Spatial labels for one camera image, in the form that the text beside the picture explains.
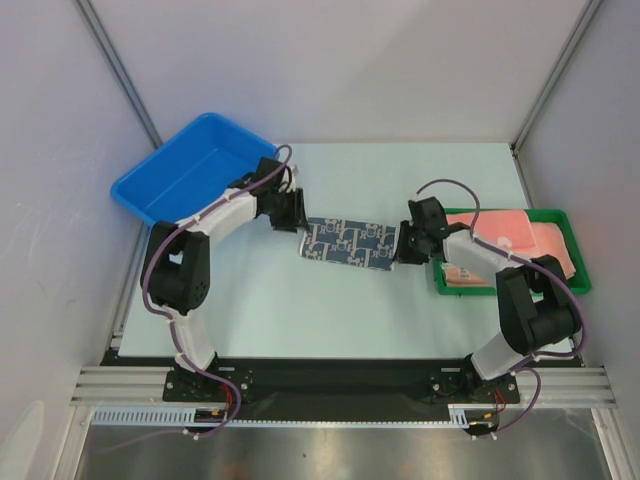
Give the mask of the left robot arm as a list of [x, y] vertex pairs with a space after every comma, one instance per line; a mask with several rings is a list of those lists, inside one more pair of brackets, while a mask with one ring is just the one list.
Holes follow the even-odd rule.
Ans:
[[176, 363], [189, 370], [185, 388], [199, 400], [214, 397], [219, 374], [209, 369], [216, 349], [198, 310], [211, 289], [211, 252], [241, 226], [266, 216], [273, 230], [309, 229], [303, 189], [287, 159], [263, 157], [255, 171], [232, 182], [212, 203], [151, 229], [140, 286], [145, 308], [169, 326]]

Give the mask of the patterned towel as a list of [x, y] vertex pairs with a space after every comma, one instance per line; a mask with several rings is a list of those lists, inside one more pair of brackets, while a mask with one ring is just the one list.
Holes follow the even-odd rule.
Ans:
[[398, 234], [394, 226], [313, 217], [303, 234], [299, 255], [312, 261], [388, 272], [393, 269]]

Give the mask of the pink towel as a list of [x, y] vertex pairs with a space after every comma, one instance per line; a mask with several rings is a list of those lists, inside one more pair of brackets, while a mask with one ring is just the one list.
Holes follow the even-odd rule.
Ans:
[[[514, 251], [521, 255], [530, 255], [531, 257], [552, 255], [559, 260], [565, 277], [572, 279], [576, 275], [577, 270], [570, 259], [569, 251], [567, 250], [564, 237], [559, 227], [553, 223], [532, 222], [531, 229], [536, 247], [533, 249], [514, 249]], [[442, 270], [447, 287], [492, 287], [491, 284], [484, 282], [480, 277], [465, 269], [445, 264], [442, 266]]]
[[538, 248], [532, 224], [524, 210], [481, 211], [474, 224], [474, 234], [517, 253], [531, 253]]

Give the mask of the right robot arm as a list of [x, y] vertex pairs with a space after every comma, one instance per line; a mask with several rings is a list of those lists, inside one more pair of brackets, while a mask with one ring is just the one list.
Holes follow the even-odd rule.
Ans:
[[517, 255], [491, 243], [473, 225], [450, 224], [440, 202], [429, 197], [408, 202], [410, 218], [401, 222], [394, 261], [422, 265], [432, 260], [465, 268], [496, 290], [499, 333], [464, 360], [460, 388], [471, 401], [493, 394], [496, 379], [514, 374], [539, 355], [571, 358], [571, 352], [545, 348], [577, 333], [588, 338], [585, 313], [551, 255]]

